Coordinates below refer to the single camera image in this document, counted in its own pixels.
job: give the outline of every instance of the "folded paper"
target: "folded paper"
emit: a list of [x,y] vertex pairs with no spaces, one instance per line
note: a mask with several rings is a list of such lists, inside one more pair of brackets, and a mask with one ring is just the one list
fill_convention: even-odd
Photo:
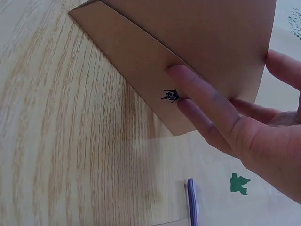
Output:
[[254,101],[276,0],[91,0],[70,12],[172,134],[195,130],[166,74],[183,64],[227,98]]

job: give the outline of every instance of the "green sticker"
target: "green sticker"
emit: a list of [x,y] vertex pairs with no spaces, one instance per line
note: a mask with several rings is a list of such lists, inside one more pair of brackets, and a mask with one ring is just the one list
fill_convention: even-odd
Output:
[[245,179],[242,176],[237,177],[237,173],[232,173],[232,178],[230,179],[231,182],[231,187],[230,190],[231,192],[240,192],[242,195],[248,195],[246,192],[246,188],[242,187],[242,185],[247,184],[249,179]]

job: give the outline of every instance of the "black ink drawing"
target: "black ink drawing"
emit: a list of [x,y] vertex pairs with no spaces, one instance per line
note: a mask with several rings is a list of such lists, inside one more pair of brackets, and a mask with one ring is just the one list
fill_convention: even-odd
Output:
[[166,92],[165,97],[161,98],[161,100],[170,100],[171,103],[173,103],[174,101],[180,99],[179,94],[177,92],[177,90],[173,89],[173,90],[164,90],[164,92]]
[[301,12],[299,9],[293,7],[291,15],[288,16],[288,23],[291,25],[291,33],[301,40]]

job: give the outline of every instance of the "hand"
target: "hand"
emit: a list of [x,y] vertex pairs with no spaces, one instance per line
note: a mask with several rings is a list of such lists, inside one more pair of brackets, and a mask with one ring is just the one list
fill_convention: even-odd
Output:
[[[266,66],[276,78],[301,90],[301,62],[270,50]],[[183,65],[171,67],[168,74],[191,98],[179,101],[179,109],[211,146],[239,158],[250,171],[301,203],[301,106],[296,112],[280,112],[229,101]]]

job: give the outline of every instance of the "wood grain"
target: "wood grain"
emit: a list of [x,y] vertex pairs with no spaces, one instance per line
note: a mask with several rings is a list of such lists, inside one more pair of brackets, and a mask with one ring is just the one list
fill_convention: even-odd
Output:
[[68,11],[0,0],[0,225],[155,225],[186,217],[172,137]]

